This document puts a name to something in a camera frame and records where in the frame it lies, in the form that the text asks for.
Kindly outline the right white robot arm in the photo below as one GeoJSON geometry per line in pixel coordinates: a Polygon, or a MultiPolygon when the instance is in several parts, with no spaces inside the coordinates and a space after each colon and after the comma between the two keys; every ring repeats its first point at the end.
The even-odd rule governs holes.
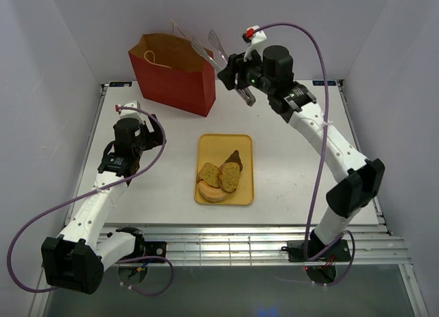
{"type": "Polygon", "coordinates": [[[262,54],[251,51],[248,58],[229,55],[217,76],[228,90],[253,86],[265,93],[271,109],[308,141],[330,169],[336,185],[326,194],[328,207],[319,224],[307,230],[301,245],[305,259],[325,260],[334,253],[334,244],[348,224],[377,195],[385,166],[356,150],[325,119],[313,93],[294,80],[292,67],[288,49],[273,45],[262,54]]]}

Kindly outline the chocolate dipped bread cone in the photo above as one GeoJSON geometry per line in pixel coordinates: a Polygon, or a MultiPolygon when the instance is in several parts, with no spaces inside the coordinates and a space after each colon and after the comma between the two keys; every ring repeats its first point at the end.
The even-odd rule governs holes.
{"type": "Polygon", "coordinates": [[[239,151],[235,150],[226,160],[225,163],[236,163],[239,166],[239,170],[242,172],[243,171],[243,164],[241,162],[241,158],[239,155],[239,151]]]}

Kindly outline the metal tongs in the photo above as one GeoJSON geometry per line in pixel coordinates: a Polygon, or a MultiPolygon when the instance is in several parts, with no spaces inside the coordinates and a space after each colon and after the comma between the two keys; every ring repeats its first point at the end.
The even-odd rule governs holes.
{"type": "MultiPolygon", "coordinates": [[[[214,30],[209,31],[208,41],[214,49],[214,52],[217,52],[226,64],[228,61],[228,54],[225,52],[221,40],[214,30]]],[[[204,48],[203,44],[195,36],[191,37],[191,46],[199,56],[205,59],[214,68],[216,73],[219,73],[222,70],[219,63],[207,51],[207,49],[204,48]]],[[[238,89],[236,86],[234,91],[245,101],[248,106],[253,106],[255,104],[256,97],[252,94],[249,88],[238,89]]]]}

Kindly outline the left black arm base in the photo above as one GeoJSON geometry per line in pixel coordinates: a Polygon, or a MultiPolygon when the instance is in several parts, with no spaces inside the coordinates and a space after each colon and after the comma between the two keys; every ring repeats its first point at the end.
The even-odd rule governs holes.
{"type": "Polygon", "coordinates": [[[131,227],[120,227],[116,230],[117,233],[127,233],[135,238],[134,248],[129,255],[125,255],[122,259],[133,259],[135,257],[143,256],[161,256],[165,257],[167,250],[167,242],[153,242],[147,241],[143,236],[143,231],[131,227]]]}

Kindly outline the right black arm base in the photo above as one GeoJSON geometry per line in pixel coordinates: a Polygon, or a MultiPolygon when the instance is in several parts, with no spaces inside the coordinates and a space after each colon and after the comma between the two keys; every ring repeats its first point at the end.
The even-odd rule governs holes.
{"type": "Polygon", "coordinates": [[[305,242],[300,240],[291,240],[281,247],[281,251],[288,254],[290,262],[306,262],[306,261],[334,261],[334,262],[349,262],[351,260],[351,253],[348,247],[348,242],[344,239],[339,239],[334,245],[326,248],[317,239],[310,239],[308,241],[308,249],[306,257],[305,242]]]}

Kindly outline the pale orange croissant bread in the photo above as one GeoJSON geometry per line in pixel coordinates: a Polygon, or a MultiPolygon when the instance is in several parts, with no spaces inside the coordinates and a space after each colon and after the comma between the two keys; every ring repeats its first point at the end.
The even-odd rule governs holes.
{"type": "Polygon", "coordinates": [[[220,202],[227,199],[229,193],[223,191],[220,188],[214,188],[209,186],[205,181],[201,180],[198,183],[198,191],[200,195],[209,202],[220,202]]]}

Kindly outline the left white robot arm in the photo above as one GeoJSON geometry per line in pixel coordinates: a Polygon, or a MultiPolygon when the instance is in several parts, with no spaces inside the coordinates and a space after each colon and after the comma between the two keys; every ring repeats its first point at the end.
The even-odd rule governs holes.
{"type": "Polygon", "coordinates": [[[93,194],[59,235],[47,237],[41,246],[49,285],[92,294],[115,262],[123,258],[135,262],[145,255],[145,241],[137,228],[121,227],[108,239],[98,239],[110,211],[138,173],[142,153],[162,145],[163,134],[157,124],[149,131],[135,110],[121,111],[113,129],[115,138],[104,150],[93,194]]]}

